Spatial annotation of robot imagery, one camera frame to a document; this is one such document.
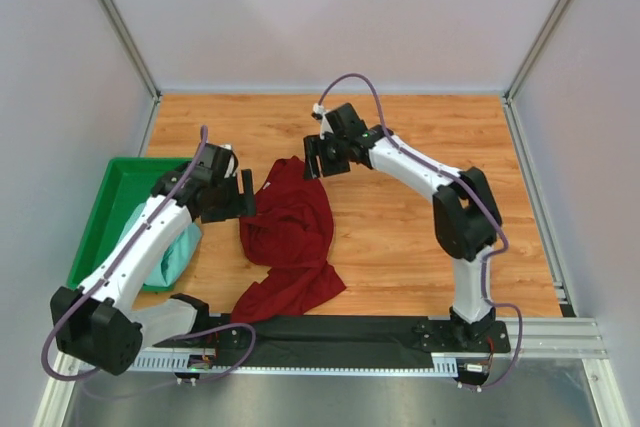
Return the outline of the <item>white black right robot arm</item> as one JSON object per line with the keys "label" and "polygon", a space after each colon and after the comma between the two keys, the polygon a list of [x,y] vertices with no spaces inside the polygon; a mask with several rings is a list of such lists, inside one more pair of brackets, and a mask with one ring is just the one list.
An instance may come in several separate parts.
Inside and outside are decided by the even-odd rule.
{"label": "white black right robot arm", "polygon": [[453,263],[450,337],[462,350],[475,349],[496,319],[495,308],[484,299],[489,268],[482,262],[502,223],[484,173],[439,163],[380,124],[369,128],[349,103],[333,110],[316,103],[311,116],[320,133],[303,140],[306,180],[347,173],[359,164],[393,177],[431,203],[436,240]]}

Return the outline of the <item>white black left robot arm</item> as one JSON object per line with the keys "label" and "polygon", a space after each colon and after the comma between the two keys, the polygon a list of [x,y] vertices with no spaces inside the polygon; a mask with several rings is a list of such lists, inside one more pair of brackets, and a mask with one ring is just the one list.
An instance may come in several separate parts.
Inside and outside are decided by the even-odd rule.
{"label": "white black left robot arm", "polygon": [[202,144],[189,162],[158,177],[132,227],[112,252],[76,288],[51,298],[54,323],[41,360],[52,346],[94,369],[124,373],[138,353],[179,339],[199,348],[209,339],[209,306],[174,294],[154,307],[135,310],[134,301],[171,244],[195,221],[252,216],[256,212],[252,173],[241,170],[230,145]]}

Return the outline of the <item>dark red t-shirt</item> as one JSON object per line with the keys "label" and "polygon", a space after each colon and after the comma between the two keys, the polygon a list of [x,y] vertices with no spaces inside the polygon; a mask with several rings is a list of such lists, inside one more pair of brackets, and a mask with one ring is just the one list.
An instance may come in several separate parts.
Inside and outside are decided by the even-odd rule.
{"label": "dark red t-shirt", "polygon": [[303,178],[304,162],[278,159],[255,194],[257,213],[240,220],[246,258],[268,269],[231,312],[234,322],[299,316],[334,299],[346,285],[328,260],[334,218],[320,180]]}

